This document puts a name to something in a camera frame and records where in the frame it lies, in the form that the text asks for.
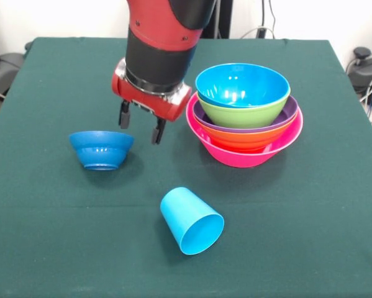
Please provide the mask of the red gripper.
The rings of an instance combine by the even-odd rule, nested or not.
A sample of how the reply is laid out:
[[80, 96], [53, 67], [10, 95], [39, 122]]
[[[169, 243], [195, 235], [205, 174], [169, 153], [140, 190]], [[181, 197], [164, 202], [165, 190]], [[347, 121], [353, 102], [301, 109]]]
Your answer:
[[146, 108], [158, 117], [151, 139], [153, 145], [158, 145], [163, 136], [166, 120], [174, 122], [181, 116], [191, 97], [192, 88], [182, 82], [173, 93], [151, 94], [135, 87], [126, 78], [125, 70], [125, 58], [122, 58], [114, 70], [111, 82], [113, 92], [123, 99], [120, 106], [119, 126], [121, 129], [129, 127], [130, 103]]

